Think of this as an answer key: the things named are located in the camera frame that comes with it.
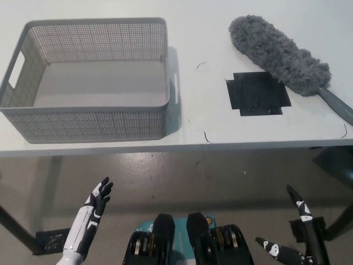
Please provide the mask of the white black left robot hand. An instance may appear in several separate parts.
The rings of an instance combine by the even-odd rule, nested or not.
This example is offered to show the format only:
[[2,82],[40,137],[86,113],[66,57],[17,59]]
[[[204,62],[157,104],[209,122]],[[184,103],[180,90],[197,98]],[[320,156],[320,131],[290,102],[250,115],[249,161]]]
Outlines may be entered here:
[[106,204],[110,200],[112,187],[113,182],[106,177],[92,190],[74,219],[63,248],[65,251],[87,256]]

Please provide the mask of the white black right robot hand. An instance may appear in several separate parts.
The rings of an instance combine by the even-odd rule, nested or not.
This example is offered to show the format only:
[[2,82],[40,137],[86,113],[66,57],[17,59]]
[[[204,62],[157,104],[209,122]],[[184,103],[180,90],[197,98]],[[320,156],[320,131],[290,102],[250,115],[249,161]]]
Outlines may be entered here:
[[290,247],[279,245],[262,237],[257,237],[256,242],[275,260],[282,264],[329,264],[329,257],[324,246],[323,237],[319,235],[314,226],[314,217],[309,207],[299,193],[290,185],[286,186],[287,192],[298,209],[300,228],[303,229],[306,253],[302,254]]

